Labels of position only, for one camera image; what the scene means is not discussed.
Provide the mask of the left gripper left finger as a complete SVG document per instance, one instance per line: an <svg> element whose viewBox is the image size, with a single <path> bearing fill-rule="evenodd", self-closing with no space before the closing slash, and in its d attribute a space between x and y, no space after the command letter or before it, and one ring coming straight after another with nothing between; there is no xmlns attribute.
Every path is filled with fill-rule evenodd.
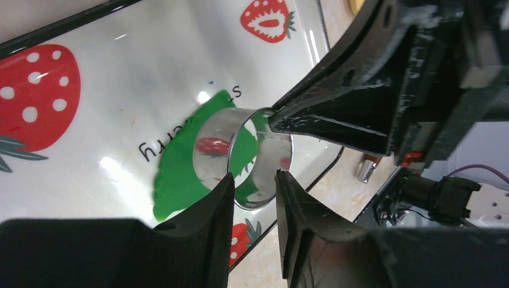
<svg viewBox="0 0 509 288"><path fill-rule="evenodd" d="M1 224L2 287L226 287L235 183L228 173L177 216Z"/></svg>

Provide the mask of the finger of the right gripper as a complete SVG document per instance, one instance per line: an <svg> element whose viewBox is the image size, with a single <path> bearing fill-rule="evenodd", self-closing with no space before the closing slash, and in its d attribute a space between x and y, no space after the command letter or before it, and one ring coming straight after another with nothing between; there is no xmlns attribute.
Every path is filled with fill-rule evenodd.
<svg viewBox="0 0 509 288"><path fill-rule="evenodd" d="M270 128L278 133L312 136L373 155L388 155L398 117L390 113L278 113L269 117Z"/></svg>

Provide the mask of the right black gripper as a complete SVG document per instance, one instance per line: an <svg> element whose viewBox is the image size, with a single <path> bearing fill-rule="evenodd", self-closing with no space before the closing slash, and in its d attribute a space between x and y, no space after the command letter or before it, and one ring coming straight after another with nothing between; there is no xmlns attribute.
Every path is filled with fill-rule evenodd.
<svg viewBox="0 0 509 288"><path fill-rule="evenodd" d="M457 1L426 53L424 72L415 36L421 1L365 1L323 59L274 105L282 112L369 88L396 87L412 97L399 119L396 165L424 169L446 160L479 122L508 121L508 2Z"/></svg>

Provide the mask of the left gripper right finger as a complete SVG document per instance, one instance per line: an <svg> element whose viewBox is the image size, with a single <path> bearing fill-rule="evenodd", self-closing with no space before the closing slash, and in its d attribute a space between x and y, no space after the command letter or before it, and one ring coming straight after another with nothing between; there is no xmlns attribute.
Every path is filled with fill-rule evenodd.
<svg viewBox="0 0 509 288"><path fill-rule="evenodd" d="M507 229L365 229L275 175L289 287L507 287Z"/></svg>

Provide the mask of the green dough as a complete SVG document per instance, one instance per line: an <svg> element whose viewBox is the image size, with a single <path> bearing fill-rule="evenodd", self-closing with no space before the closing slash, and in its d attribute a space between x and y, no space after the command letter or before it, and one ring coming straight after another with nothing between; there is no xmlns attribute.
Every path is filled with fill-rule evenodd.
<svg viewBox="0 0 509 288"><path fill-rule="evenodd" d="M157 221L166 220L176 211L187 209L206 196L212 188L203 186L193 167L194 142L206 120L219 110L235 107L226 90L215 94L189 117L176 136L166 146L158 165L154 181L153 214ZM226 160L227 144L213 148L211 140L206 140L199 152L212 159ZM246 128L239 133L233 150L231 171L233 176L242 174L245 166L251 163L258 150L258 141Z"/></svg>

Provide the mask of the yellow cutting board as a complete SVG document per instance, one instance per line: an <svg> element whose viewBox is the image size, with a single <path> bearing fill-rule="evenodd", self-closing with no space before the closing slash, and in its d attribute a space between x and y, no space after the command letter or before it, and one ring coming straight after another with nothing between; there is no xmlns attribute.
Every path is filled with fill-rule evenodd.
<svg viewBox="0 0 509 288"><path fill-rule="evenodd" d="M360 12L364 2L365 0L348 0L349 8L354 16Z"/></svg>

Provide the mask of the wooden handled scraper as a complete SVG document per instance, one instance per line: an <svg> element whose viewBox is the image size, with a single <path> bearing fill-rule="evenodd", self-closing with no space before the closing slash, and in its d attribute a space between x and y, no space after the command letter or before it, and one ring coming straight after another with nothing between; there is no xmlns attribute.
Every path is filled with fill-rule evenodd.
<svg viewBox="0 0 509 288"><path fill-rule="evenodd" d="M361 159L361 168L357 173L357 180L361 183L368 183L372 173L376 170L381 162L382 157L371 154L363 154Z"/></svg>

